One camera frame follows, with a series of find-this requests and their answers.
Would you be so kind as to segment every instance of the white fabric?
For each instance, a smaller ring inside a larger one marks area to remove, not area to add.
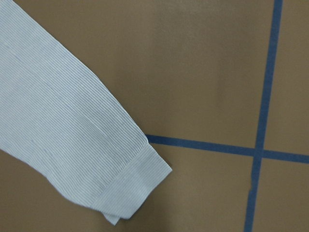
[[[11,0],[0,0],[0,149],[112,224],[171,172],[95,74]]]

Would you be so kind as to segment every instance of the white cloth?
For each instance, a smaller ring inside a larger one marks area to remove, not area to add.
[[[0,0],[0,149],[112,224],[171,172],[96,75],[11,0]]]

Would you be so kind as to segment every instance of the garment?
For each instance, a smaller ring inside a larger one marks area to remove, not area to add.
[[[116,224],[171,168],[84,64],[11,0],[0,0],[0,149],[70,201]]]

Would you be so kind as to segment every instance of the striped fabric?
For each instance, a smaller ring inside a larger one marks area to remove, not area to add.
[[[171,168],[96,75],[0,0],[0,149],[116,224]]]

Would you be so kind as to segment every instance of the sleeve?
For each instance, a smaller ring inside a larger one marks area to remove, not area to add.
[[[11,0],[0,1],[0,148],[116,224],[171,168],[96,75]]]

